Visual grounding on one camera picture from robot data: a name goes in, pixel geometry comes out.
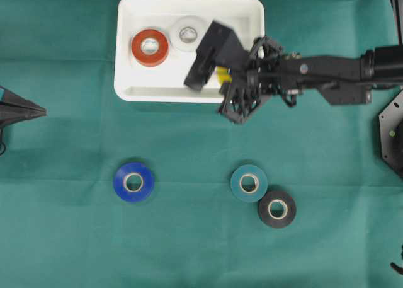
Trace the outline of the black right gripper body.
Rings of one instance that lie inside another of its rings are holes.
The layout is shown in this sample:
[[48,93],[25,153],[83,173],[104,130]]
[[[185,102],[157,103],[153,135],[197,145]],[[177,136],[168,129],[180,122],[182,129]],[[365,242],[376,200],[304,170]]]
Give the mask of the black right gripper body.
[[271,70],[276,64],[282,46],[270,37],[255,38],[248,52],[246,68],[240,72],[230,70],[232,81],[221,84],[219,93],[224,96],[217,113],[232,123],[243,124],[272,94],[261,80],[264,70]]

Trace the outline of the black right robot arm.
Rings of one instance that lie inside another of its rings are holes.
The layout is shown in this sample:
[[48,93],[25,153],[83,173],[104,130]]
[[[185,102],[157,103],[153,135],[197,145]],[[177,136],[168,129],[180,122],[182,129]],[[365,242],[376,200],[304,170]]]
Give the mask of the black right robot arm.
[[402,85],[402,45],[370,49],[358,58],[301,57],[259,37],[242,70],[231,70],[230,76],[220,89],[224,100],[218,113],[235,124],[243,124],[272,96],[294,107],[307,89],[317,90],[330,105],[364,105],[371,102],[372,90]]

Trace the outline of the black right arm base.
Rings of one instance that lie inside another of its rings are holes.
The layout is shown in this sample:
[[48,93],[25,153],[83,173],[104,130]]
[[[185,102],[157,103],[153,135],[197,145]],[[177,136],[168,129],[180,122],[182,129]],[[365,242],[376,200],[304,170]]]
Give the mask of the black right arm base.
[[402,178],[402,91],[378,116],[383,161]]

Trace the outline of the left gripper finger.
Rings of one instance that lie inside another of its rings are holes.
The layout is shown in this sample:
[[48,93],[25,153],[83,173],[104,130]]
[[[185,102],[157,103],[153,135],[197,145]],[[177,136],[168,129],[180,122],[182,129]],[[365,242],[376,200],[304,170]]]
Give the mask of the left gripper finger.
[[16,112],[1,112],[1,130],[5,127],[18,122],[26,120],[33,120],[34,118],[46,116],[46,112],[30,112],[30,113],[16,113]]
[[40,105],[37,105],[4,87],[1,87],[1,105],[46,112],[44,107],[41,107]]

